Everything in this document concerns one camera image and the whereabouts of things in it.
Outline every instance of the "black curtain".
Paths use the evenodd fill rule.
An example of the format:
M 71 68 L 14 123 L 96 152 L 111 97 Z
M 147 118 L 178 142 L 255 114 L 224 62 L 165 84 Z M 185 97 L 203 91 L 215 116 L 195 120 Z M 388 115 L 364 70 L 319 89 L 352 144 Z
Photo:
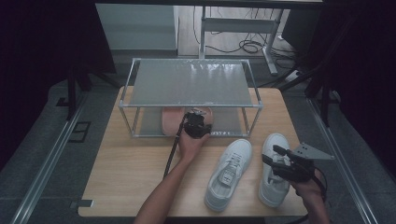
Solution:
M 331 66 L 332 88 L 341 95 L 341 110 L 393 176 L 396 176 L 395 14 L 389 1 L 368 2 Z
M 115 68 L 91 1 L 6 1 L 0 17 L 3 168 L 39 116 L 52 85 L 82 65 L 109 73 Z

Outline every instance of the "forearm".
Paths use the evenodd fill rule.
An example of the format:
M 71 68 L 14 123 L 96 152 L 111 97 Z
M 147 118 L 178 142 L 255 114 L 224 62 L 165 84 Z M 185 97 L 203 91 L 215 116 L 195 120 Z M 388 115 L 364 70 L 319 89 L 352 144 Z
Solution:
M 308 220 L 310 224 L 330 223 L 326 207 L 320 196 L 316 197 L 315 199 L 309 200 L 309 202 L 304 200 L 304 205 L 306 207 L 306 210 L 308 211 Z
M 140 208 L 134 223 L 163 223 L 165 221 L 189 165 L 189 161 L 177 163 L 166 178 L 148 196 Z

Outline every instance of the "white sneaker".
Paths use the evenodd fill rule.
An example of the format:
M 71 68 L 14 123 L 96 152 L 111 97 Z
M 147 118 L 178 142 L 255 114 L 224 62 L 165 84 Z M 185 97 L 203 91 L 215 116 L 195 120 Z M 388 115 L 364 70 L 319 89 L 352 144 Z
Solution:
M 288 156 L 281 156 L 274 152 L 274 145 L 290 149 L 288 140 L 286 140 L 285 136 L 280 133 L 272 133 L 267 137 L 264 145 L 262 146 L 262 154 L 272 158 L 273 162 L 290 165 Z M 283 203 L 283 200 L 288 194 L 290 183 L 278 175 L 274 175 L 273 169 L 270 165 L 266 163 L 263 164 L 262 180 L 259 187 L 259 198 L 264 204 L 270 207 L 278 207 Z
M 245 139 L 232 142 L 219 159 L 218 167 L 210 177 L 205 195 L 205 204 L 210 209 L 222 212 L 233 196 L 242 174 L 251 161 L 251 144 Z

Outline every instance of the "person's right hand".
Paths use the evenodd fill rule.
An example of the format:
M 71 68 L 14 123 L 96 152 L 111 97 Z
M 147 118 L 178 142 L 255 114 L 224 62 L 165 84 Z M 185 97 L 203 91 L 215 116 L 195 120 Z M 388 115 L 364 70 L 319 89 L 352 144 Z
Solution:
M 315 176 L 320 179 L 320 172 L 318 170 L 315 170 Z M 318 200 L 322 201 L 320 187 L 313 179 L 299 183 L 290 181 L 290 183 L 303 198 L 305 206 L 315 204 Z
M 191 162 L 201 150 L 202 145 L 209 138 L 209 133 L 202 138 L 192 138 L 184 130 L 180 134 L 178 147 L 181 154 L 181 160 Z

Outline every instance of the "shelf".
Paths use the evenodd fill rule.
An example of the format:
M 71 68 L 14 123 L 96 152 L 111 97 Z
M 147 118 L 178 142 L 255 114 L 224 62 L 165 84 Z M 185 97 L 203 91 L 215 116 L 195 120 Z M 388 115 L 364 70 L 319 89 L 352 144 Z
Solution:
M 262 109 L 247 60 L 134 59 L 120 99 L 120 112 L 133 137 L 161 137 L 163 107 L 210 107 L 214 136 L 249 136 Z M 132 94 L 130 81 L 135 79 Z M 246 113 L 253 110 L 254 120 Z

